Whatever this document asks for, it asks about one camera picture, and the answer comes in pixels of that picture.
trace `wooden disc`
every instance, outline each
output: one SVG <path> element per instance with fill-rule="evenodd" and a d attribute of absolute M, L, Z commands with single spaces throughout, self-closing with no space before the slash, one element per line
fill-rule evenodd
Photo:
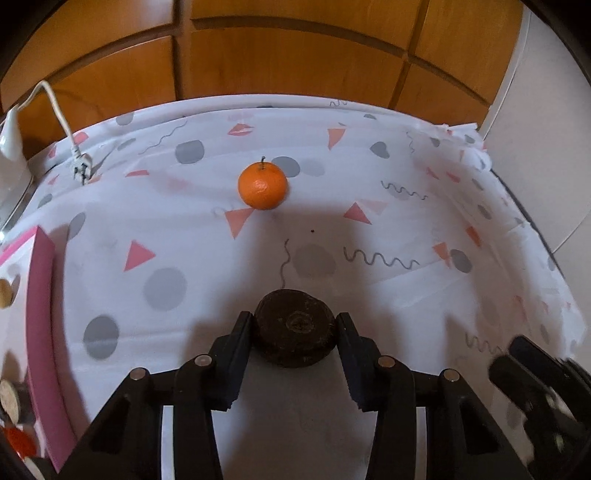
<path fill-rule="evenodd" d="M 15 425 L 21 417 L 21 401 L 17 389 L 8 380 L 0 381 L 0 404 Z"/>
<path fill-rule="evenodd" d="M 12 305 L 12 285 L 6 278 L 0 278 L 0 309 Z"/>
<path fill-rule="evenodd" d="M 253 345 L 269 362 L 299 368 L 322 360 L 336 345 L 326 304 L 299 290 L 275 290 L 255 310 Z"/>

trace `white power cable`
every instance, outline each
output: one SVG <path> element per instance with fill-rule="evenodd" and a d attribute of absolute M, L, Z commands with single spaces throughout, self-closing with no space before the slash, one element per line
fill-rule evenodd
<path fill-rule="evenodd" d="M 37 83 L 31 94 L 27 97 L 27 99 L 17 106 L 17 110 L 20 112 L 22 109 L 28 106 L 37 96 L 37 93 L 39 92 L 39 90 L 41 90 L 42 87 L 45 89 L 45 92 L 49 97 L 51 107 L 53 108 L 53 112 L 56 115 L 57 120 L 59 121 L 61 127 L 64 129 L 64 132 L 66 133 L 66 136 L 72 144 L 70 150 L 72 151 L 72 156 L 74 157 L 74 163 L 72 165 L 74 178 L 76 178 L 76 176 L 80 176 L 82 185 L 84 185 L 86 183 L 86 180 L 90 179 L 92 175 L 92 160 L 87 154 L 83 155 L 80 152 L 80 147 L 76 145 L 76 142 L 74 141 L 74 135 L 72 135 L 72 129 L 70 129 L 70 125 L 68 124 L 68 121 L 62 113 L 60 105 L 59 103 L 57 103 L 56 94 L 53 92 L 53 89 L 51 88 L 51 85 L 49 85 L 49 82 L 46 80 L 42 80 L 39 83 Z M 0 127 L 3 126 L 3 124 L 4 120 L 0 122 Z"/>

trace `pink lips print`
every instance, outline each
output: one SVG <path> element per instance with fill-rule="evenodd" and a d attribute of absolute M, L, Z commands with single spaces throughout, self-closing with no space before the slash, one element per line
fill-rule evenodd
<path fill-rule="evenodd" d="M 228 135 L 233 135 L 234 137 L 243 137 L 244 135 L 248 135 L 254 130 L 254 127 L 251 127 L 247 124 L 236 124 L 232 127 L 232 129 L 228 132 Z"/>

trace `white wall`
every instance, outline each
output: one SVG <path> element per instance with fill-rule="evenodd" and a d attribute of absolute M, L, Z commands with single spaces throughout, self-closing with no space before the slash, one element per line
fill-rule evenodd
<path fill-rule="evenodd" d="M 591 321 L 591 86 L 535 15 L 486 145 Z M 580 353 L 591 369 L 591 336 Z"/>

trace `gray dot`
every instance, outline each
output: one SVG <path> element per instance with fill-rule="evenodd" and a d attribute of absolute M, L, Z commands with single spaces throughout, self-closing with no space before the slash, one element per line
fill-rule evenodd
<path fill-rule="evenodd" d="M 187 293 L 187 279 L 177 268 L 160 268 L 144 285 L 144 298 L 154 310 L 167 312 L 178 307 Z"/>
<path fill-rule="evenodd" d="M 472 183 L 473 183 L 473 184 L 476 186 L 476 188 L 477 188 L 478 190 L 482 190 L 482 191 L 484 191 L 484 187 L 483 187 L 482 185 L 480 185 L 480 182 L 479 182 L 478 180 L 476 180 L 476 179 L 472 179 Z"/>
<path fill-rule="evenodd" d="M 308 244 L 296 250 L 294 268 L 300 277 L 328 277 L 335 273 L 336 262 L 320 245 Z"/>
<path fill-rule="evenodd" d="M 311 177 L 321 177 L 325 174 L 324 165 L 317 160 L 302 161 L 301 172 Z"/>
<path fill-rule="evenodd" d="M 542 323 L 540 324 L 540 334 L 542 335 L 542 340 L 545 342 L 546 345 L 550 344 L 550 334 L 548 333 L 548 329 Z"/>
<path fill-rule="evenodd" d="M 511 430 L 515 430 L 523 418 L 521 410 L 518 409 L 514 404 L 509 403 L 507 406 L 507 425 Z"/>
<path fill-rule="evenodd" d="M 495 302 L 490 298 L 484 297 L 480 302 L 480 310 L 485 320 L 492 326 L 496 326 L 499 323 L 499 312 L 496 310 Z"/>
<path fill-rule="evenodd" d="M 300 174 L 300 164 L 291 157 L 275 157 L 271 163 L 277 165 L 288 179 Z"/>
<path fill-rule="evenodd" d="M 460 272 L 470 273 L 472 270 L 472 262 L 461 250 L 451 250 L 449 254 L 452 256 L 453 266 Z"/>
<path fill-rule="evenodd" d="M 113 355 L 119 340 L 119 327 L 108 315 L 92 319 L 84 331 L 84 346 L 96 360 L 105 360 Z"/>
<path fill-rule="evenodd" d="M 491 213 L 486 210 L 486 208 L 484 208 L 482 205 L 478 206 L 478 211 L 480 212 L 480 214 L 486 218 L 487 220 L 492 220 L 492 215 Z"/>
<path fill-rule="evenodd" d="M 369 149 L 380 158 L 390 158 L 388 147 L 384 142 L 376 142 Z"/>
<path fill-rule="evenodd" d="M 200 140 L 191 140 L 177 145 L 174 155 L 177 157 L 179 163 L 188 165 L 201 160 L 205 155 L 205 149 Z"/>
<path fill-rule="evenodd" d="M 39 201 L 39 206 L 37 208 L 41 208 L 46 203 L 49 203 L 52 199 L 53 199 L 53 195 L 51 193 L 48 193 Z"/>
<path fill-rule="evenodd" d="M 135 138 L 129 138 L 125 140 L 121 145 L 117 147 L 118 151 L 123 150 L 125 147 L 129 147 L 133 142 L 135 142 Z"/>
<path fill-rule="evenodd" d="M 115 117 L 115 121 L 117 122 L 117 125 L 121 125 L 121 126 L 129 125 L 133 119 L 134 119 L 134 112 L 124 113 L 123 115 L 119 115 L 118 117 Z"/>
<path fill-rule="evenodd" d="M 391 184 L 390 188 L 386 191 L 398 200 L 408 200 L 410 198 L 410 194 L 407 192 L 407 189 L 403 189 L 400 187 L 400 185 L 396 185 L 395 183 Z"/>
<path fill-rule="evenodd" d="M 80 229 L 84 225 L 85 221 L 86 214 L 84 212 L 80 212 L 72 219 L 72 221 L 70 222 L 70 226 L 68 227 L 68 240 L 72 240 L 76 235 L 80 233 Z"/>

